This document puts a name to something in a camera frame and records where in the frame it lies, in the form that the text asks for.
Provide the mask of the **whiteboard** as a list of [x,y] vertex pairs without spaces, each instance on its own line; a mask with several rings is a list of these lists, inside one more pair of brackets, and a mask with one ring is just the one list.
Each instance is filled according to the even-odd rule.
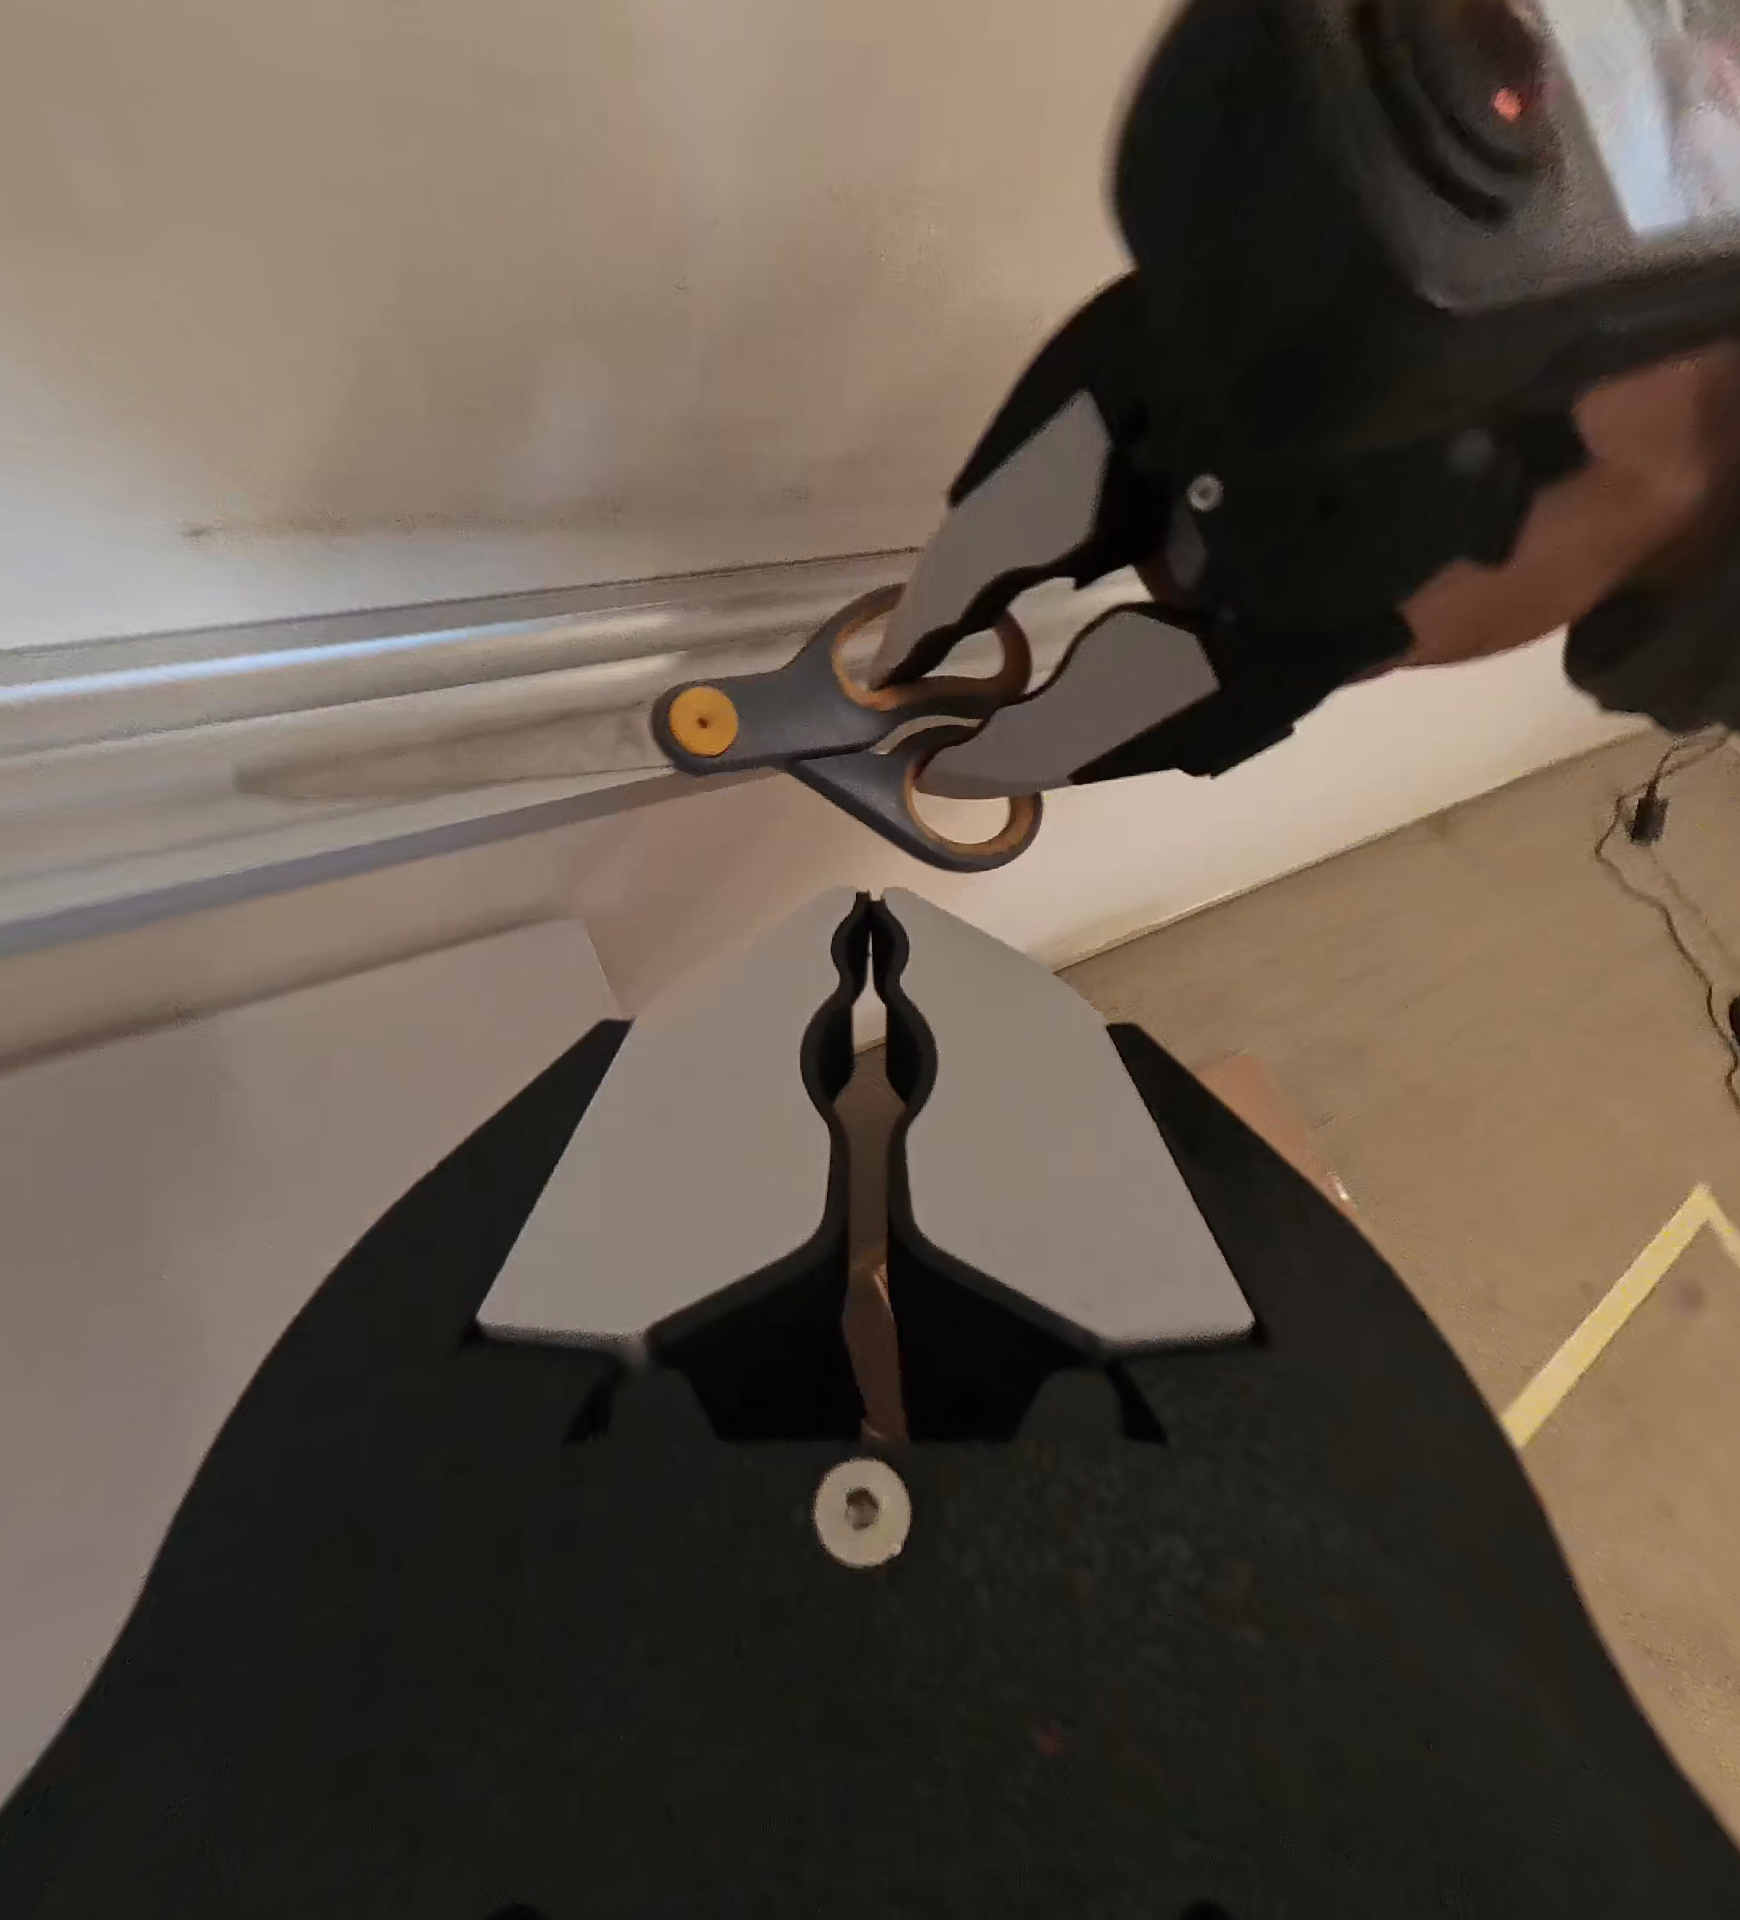
[[445,849],[294,804],[907,554],[1168,5],[0,5],[0,958]]

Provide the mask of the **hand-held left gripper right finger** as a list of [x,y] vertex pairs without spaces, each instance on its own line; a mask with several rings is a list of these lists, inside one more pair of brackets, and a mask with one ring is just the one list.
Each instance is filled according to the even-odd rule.
[[1060,978],[907,891],[887,1004],[922,1022],[908,1209],[936,1252],[1097,1351],[1178,1351],[1258,1322],[1107,1022]]

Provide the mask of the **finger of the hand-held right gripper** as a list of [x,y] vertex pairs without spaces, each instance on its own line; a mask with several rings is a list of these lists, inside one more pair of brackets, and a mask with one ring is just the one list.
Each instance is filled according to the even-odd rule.
[[1095,396],[1073,396],[950,505],[882,625],[877,690],[934,674],[1033,588],[1119,570],[1103,530],[1118,446]]
[[1104,612],[1047,684],[933,755],[919,787],[955,802],[1042,796],[1218,690],[1218,667],[1175,612]]

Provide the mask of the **person's right hand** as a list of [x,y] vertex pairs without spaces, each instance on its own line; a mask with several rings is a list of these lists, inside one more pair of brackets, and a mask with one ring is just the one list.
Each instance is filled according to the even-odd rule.
[[1740,337],[1603,384],[1574,424],[1586,460],[1535,495],[1508,560],[1454,564],[1405,601],[1401,665],[1517,652],[1672,584],[1740,515]]

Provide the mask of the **grey orange scissors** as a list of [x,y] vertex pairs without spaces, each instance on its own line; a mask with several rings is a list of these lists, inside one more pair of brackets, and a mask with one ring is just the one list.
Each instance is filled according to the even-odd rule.
[[960,843],[926,819],[921,777],[938,753],[1027,696],[1027,632],[1015,613],[996,615],[988,630],[999,648],[992,674],[871,688],[848,653],[862,632],[887,622],[898,597],[895,585],[873,590],[832,613],[788,661],[684,682],[648,707],[279,755],[244,768],[237,787],[279,804],[392,804],[557,779],[787,774],[931,869],[996,871],[1033,847],[1042,796],[1009,790],[1000,826]]

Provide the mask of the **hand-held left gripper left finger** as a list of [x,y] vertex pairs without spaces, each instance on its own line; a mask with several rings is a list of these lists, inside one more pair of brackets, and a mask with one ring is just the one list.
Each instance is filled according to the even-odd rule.
[[839,940],[861,906],[845,889],[822,893],[648,1004],[486,1296],[480,1332],[652,1348],[817,1237],[832,1133],[807,1045],[856,1003]]

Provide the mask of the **pale yellow floor tape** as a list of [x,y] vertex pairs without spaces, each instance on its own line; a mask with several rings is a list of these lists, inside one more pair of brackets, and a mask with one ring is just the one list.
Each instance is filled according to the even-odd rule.
[[1523,1454],[1603,1361],[1629,1324],[1701,1238],[1712,1238],[1740,1277],[1740,1226],[1718,1195],[1697,1184],[1671,1218],[1629,1260],[1620,1277],[1497,1414],[1508,1444]]

